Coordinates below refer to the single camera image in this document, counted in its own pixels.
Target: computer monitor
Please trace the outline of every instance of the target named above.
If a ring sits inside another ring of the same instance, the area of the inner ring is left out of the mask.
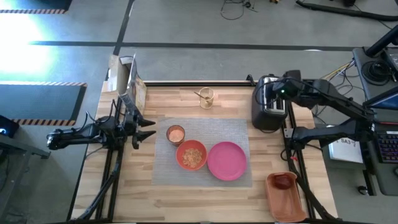
[[[398,87],[371,98],[364,105],[368,108],[398,110]]]

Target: wooden tabletop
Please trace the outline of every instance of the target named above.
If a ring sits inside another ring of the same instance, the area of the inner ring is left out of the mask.
[[[200,87],[148,87],[144,118],[152,121],[162,117],[242,118],[248,121],[248,138],[252,169],[252,187],[192,187],[152,185],[156,134],[134,150],[131,138],[124,147],[114,222],[273,222],[265,195],[264,181],[272,172],[288,171],[280,159],[284,148],[282,133],[264,134],[251,124],[253,87],[212,87],[213,107],[199,107],[193,91]],[[104,84],[97,117],[109,114],[111,100],[117,93],[107,92]],[[314,128],[310,110],[294,105],[297,126]],[[156,130],[157,125],[142,130]],[[92,144],[88,153],[99,148]],[[323,162],[322,152],[306,147],[303,150],[310,188],[320,203],[337,217],[335,203]],[[106,150],[86,159],[73,208],[72,218],[83,213],[98,193],[103,175]],[[307,206],[303,192],[302,207]],[[108,201],[103,214],[108,211]]]

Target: woven placemat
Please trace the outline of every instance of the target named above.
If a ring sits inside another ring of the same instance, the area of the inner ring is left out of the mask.
[[[237,180],[223,181],[211,174],[207,164],[196,171],[181,168],[175,160],[177,147],[166,138],[167,129],[175,124],[184,128],[185,140],[194,139],[202,142],[208,153],[215,144],[222,141],[231,141],[239,145],[248,160],[245,173]],[[163,118],[158,121],[157,125],[152,184],[211,187],[252,186],[248,127],[245,119]]]

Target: black floor mat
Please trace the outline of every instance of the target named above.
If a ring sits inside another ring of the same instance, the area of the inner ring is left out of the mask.
[[[21,125],[73,126],[86,83],[0,82],[0,114]]]
[[[72,0],[0,0],[0,13],[63,14]]]

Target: gray floor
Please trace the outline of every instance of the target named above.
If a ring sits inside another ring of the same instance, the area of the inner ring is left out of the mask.
[[[136,0],[124,42],[262,44],[357,47],[371,45],[388,28],[363,18],[309,11],[281,0],[257,0],[256,10],[227,21],[220,16],[222,0]],[[335,1],[307,0],[342,7]],[[116,42],[128,0],[74,0],[64,15],[0,14],[0,80],[87,82],[78,124],[84,112],[95,114],[109,55],[114,47],[26,45],[28,41]],[[396,15],[393,0],[358,0],[363,11]],[[224,9],[226,16],[240,13],[237,5]],[[387,22],[393,27],[396,22]],[[120,55],[137,55],[145,80],[242,80],[300,69],[304,78],[320,78],[352,58],[351,52],[299,50],[228,50],[123,47]],[[352,68],[348,75],[355,75]],[[350,78],[361,86],[358,78]],[[333,83],[340,83],[336,78]],[[361,90],[348,94],[364,100]],[[330,124],[346,117],[326,109],[320,116]],[[45,136],[56,127],[22,126],[17,138],[45,149]],[[33,159],[15,197],[15,206],[29,223],[62,222],[77,182],[86,146],[54,151],[49,160]],[[364,184],[361,170],[336,163],[325,152],[333,196],[340,218],[369,223],[396,223],[398,198],[378,193],[361,196],[355,187]]]

